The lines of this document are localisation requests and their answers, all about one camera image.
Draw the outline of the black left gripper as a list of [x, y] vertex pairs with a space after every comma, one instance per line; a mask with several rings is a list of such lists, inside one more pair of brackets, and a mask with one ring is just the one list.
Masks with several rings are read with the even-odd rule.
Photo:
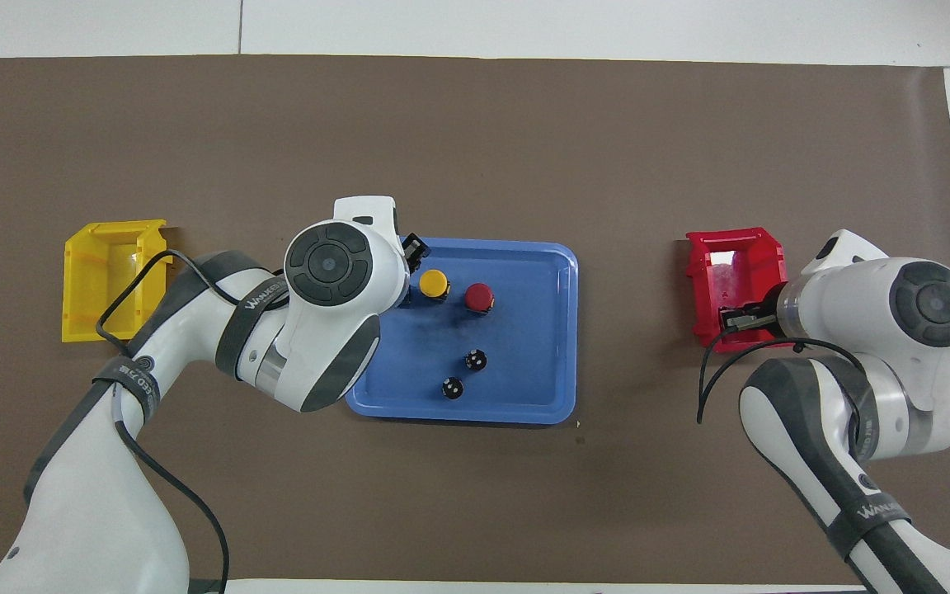
[[426, 241], [418, 234], [408, 233], [401, 241], [401, 249], [404, 260], [406, 260], [408, 274], [412, 275], [419, 270], [423, 259], [430, 253]]

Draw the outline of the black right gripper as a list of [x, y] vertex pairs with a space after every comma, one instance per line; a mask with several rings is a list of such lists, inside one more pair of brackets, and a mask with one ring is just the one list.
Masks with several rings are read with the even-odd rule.
[[[728, 319], [723, 326], [723, 333], [739, 333], [752, 328], [762, 328], [770, 335], [784, 335], [779, 322], [779, 301], [785, 285], [776, 285], [769, 290], [761, 301], [753, 304], [743, 304], [740, 307], [721, 309], [721, 318]], [[732, 319], [740, 317], [754, 317], [754, 319]]]

